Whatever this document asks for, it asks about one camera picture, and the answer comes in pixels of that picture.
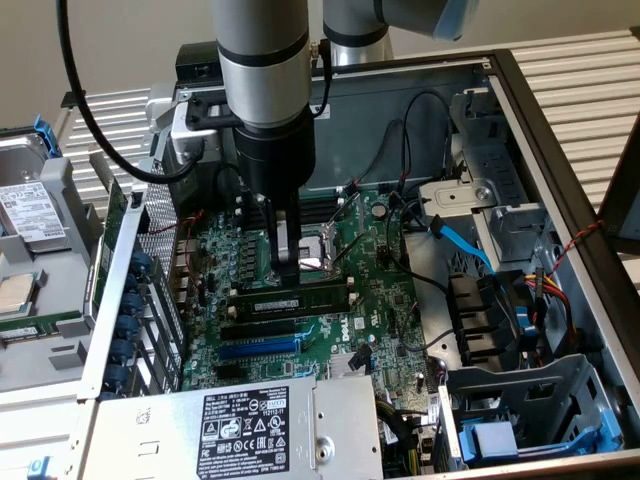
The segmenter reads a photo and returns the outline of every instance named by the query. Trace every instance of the black cable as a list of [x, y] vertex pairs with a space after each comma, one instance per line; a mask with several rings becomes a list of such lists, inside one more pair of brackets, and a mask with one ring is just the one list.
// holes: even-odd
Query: black cable
[[[431, 95], [435, 98], [438, 99], [438, 101], [444, 106], [445, 112], [447, 114], [447, 139], [446, 139], [446, 143], [445, 143], [445, 155], [448, 157], [448, 154], [450, 153], [450, 149], [451, 149], [451, 138], [453, 136], [453, 120], [451, 119], [451, 115], [449, 113], [449, 104], [447, 102], [447, 100], [444, 98], [444, 96], [438, 92], [437, 90], [434, 89], [426, 89], [426, 90], [422, 90], [418, 93], [416, 93], [411, 100], [409, 101], [409, 105], [407, 106], [407, 109], [404, 112], [404, 118], [403, 118], [403, 137], [405, 139], [405, 142], [402, 143], [402, 149], [400, 150], [400, 163], [402, 165], [402, 178], [400, 181], [400, 185], [399, 185], [399, 189], [398, 191], [400, 191], [402, 193], [402, 188], [404, 187], [404, 180], [406, 179], [406, 177], [409, 176], [409, 174], [411, 173], [411, 167], [412, 167], [412, 159], [411, 159], [411, 141], [409, 140], [409, 133], [407, 131], [407, 121], [409, 118], [409, 112], [411, 111], [411, 108], [413, 107], [413, 104], [416, 102], [416, 100], [418, 100], [420, 97], [424, 96], [424, 95]], [[405, 157], [406, 157], [406, 151], [408, 150], [409, 152], [409, 169], [406, 170], [405, 169]]]
[[313, 114], [313, 118], [318, 118], [324, 113], [329, 103], [329, 90], [331, 90], [331, 79], [333, 78], [333, 68], [331, 65], [331, 44], [328, 41], [320, 42], [320, 56], [322, 57], [322, 70], [324, 72], [324, 93], [322, 95], [322, 105], [320, 110]]
[[431, 340], [426, 345], [420, 345], [419, 347], [414, 347], [414, 346], [411, 346], [411, 345], [407, 345], [406, 343], [404, 343], [404, 339], [400, 335], [398, 335], [398, 340], [400, 341], [400, 344], [404, 348], [406, 348], [407, 351], [409, 351], [409, 352], [424, 352], [425, 350], [427, 350], [428, 348], [433, 347], [436, 343], [438, 343], [440, 340], [442, 340], [447, 335], [452, 334], [453, 332], [454, 332], [453, 328], [450, 328], [449, 330], [445, 330], [444, 332], [442, 332], [440, 335], [438, 335], [436, 338]]
[[82, 114], [87, 128], [95, 138], [96, 142], [104, 150], [104, 152], [113, 160], [120, 168], [127, 172], [132, 177], [146, 183], [156, 183], [160, 185], [167, 185], [169, 183], [175, 183], [185, 178], [195, 167], [196, 162], [199, 159], [192, 159], [179, 170], [169, 173], [167, 175], [156, 175], [153, 173], [145, 172], [139, 168], [131, 165], [126, 159], [124, 159], [111, 145], [109, 140], [104, 136], [102, 130], [98, 126], [91, 109], [87, 104], [87, 100], [84, 97], [84, 91], [78, 77], [78, 69], [76, 68], [76, 62], [73, 58], [73, 49], [71, 48], [71, 36], [69, 34], [69, 12], [67, 9], [67, 0], [56, 1], [56, 12], [58, 16], [58, 35], [60, 37], [60, 48], [62, 50], [62, 58], [64, 59], [64, 66], [67, 71], [67, 77], [69, 79], [69, 86], [71, 92], [75, 97], [78, 104], [78, 110]]
[[424, 275], [420, 275], [419, 273], [415, 273], [411, 270], [409, 270], [408, 268], [406, 268], [404, 265], [402, 265], [397, 259], [396, 257], [393, 255], [393, 249], [391, 248], [391, 242], [390, 242], [390, 237], [389, 237], [389, 230], [390, 230], [390, 225], [391, 225], [391, 217], [393, 217], [393, 213], [395, 211], [395, 208], [392, 209], [389, 214], [387, 215], [387, 246], [388, 246], [388, 250], [389, 250], [389, 258], [391, 259], [391, 261], [393, 262], [393, 264], [396, 266], [396, 268], [398, 270], [400, 270], [401, 272], [406, 273], [407, 275], [412, 276], [413, 278], [417, 279], [417, 280], [421, 280], [425, 283], [428, 283], [430, 285], [433, 285], [434, 287], [438, 288], [442, 293], [444, 293], [445, 295], [447, 294], [448, 290], [447, 287], [445, 287], [444, 285], [442, 285], [440, 282], [437, 282], [436, 280], [433, 280], [432, 278], [429, 277], [425, 277]]
[[361, 183], [362, 180], [364, 180], [364, 178], [367, 175], [369, 175], [373, 171], [373, 169], [378, 165], [380, 160], [382, 160], [382, 156], [384, 154], [384, 150], [387, 145], [387, 142], [389, 141], [389, 138], [391, 138], [391, 133], [393, 131], [393, 128], [396, 127], [397, 125], [402, 125], [402, 121], [399, 118], [396, 118], [389, 122], [389, 124], [387, 125], [387, 128], [384, 131], [384, 135], [382, 136], [382, 141], [380, 142], [378, 151], [376, 152], [375, 156], [371, 160], [371, 163], [369, 163], [365, 171], [356, 177], [356, 183]]
[[224, 172], [228, 168], [230, 168], [231, 170], [236, 172], [236, 175], [238, 175], [238, 180], [240, 180], [240, 178], [242, 178], [240, 176], [240, 170], [238, 169], [237, 165], [235, 165], [233, 163], [229, 163], [229, 162], [220, 162], [220, 163], [218, 163], [218, 165], [216, 165], [216, 168], [213, 171], [213, 181], [212, 181], [212, 183], [213, 183], [214, 191], [218, 190], [218, 178], [220, 177], [220, 174], [222, 172]]

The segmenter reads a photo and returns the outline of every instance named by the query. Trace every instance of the white label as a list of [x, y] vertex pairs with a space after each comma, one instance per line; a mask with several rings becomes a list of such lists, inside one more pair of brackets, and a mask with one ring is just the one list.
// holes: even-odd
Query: white label
[[42, 183], [0, 187], [0, 202], [25, 242], [64, 238], [64, 230]]
[[435, 425], [438, 423], [438, 417], [440, 416], [440, 396], [437, 393], [429, 395], [429, 423], [428, 425]]
[[256, 312], [265, 312], [268, 310], [284, 310], [287, 308], [298, 308], [299, 300], [281, 300], [279, 302], [256, 303], [253, 309]]
[[15, 330], [7, 330], [6, 332], [0, 332], [0, 338], [3, 340], [9, 340], [11, 338], [28, 337], [31, 335], [37, 335], [38, 329], [36, 327], [16, 328]]
[[[314, 114], [316, 114], [320, 111], [322, 105], [309, 105], [309, 108]], [[324, 112], [322, 112], [322, 115], [319, 117], [316, 117], [316, 120], [328, 120], [329, 118], [331, 118], [331, 105], [327, 103], [327, 107], [324, 109]]]
[[279, 398], [277, 400], [267, 400], [267, 410], [277, 410], [278, 408], [287, 408], [286, 398]]
[[384, 441], [387, 445], [392, 445], [398, 441], [398, 437], [391, 431], [386, 423], [382, 423], [382, 430], [384, 431]]

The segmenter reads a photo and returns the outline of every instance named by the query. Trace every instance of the black frame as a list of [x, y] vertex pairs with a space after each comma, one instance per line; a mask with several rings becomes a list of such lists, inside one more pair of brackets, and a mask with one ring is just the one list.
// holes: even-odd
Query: black frame
[[632, 213], [631, 209], [640, 196], [640, 114], [616, 166], [604, 197], [598, 218], [604, 222], [616, 251], [640, 255], [640, 240], [620, 236], [620, 230]]

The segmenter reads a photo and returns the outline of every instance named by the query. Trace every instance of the mesh panel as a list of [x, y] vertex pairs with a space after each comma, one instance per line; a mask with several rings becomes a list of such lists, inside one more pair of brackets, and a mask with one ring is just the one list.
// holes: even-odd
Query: mesh panel
[[[164, 173], [162, 166], [156, 164], [152, 173]], [[149, 231], [170, 227], [178, 221], [167, 185], [149, 185], [146, 205], [151, 219]], [[176, 228], [169, 228], [156, 235], [138, 236], [142, 249], [152, 257], [158, 257], [162, 265], [162, 271], [167, 278], [171, 278], [171, 258], [176, 244], [176, 236]], [[165, 291], [164, 293], [168, 298], [171, 298], [169, 292]]]

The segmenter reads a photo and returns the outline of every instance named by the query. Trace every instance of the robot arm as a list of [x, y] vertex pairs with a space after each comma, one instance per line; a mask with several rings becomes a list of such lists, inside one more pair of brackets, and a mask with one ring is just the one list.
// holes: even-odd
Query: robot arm
[[307, 2], [214, 0], [220, 63], [240, 171], [266, 197], [271, 264], [299, 283], [298, 189], [315, 167]]
[[[338, 65], [387, 37], [389, 24], [459, 36], [475, 0], [324, 0], [324, 31]], [[284, 285], [299, 283], [298, 189], [315, 167], [311, 54], [306, 0], [212, 0], [238, 163], [267, 199], [271, 264]]]

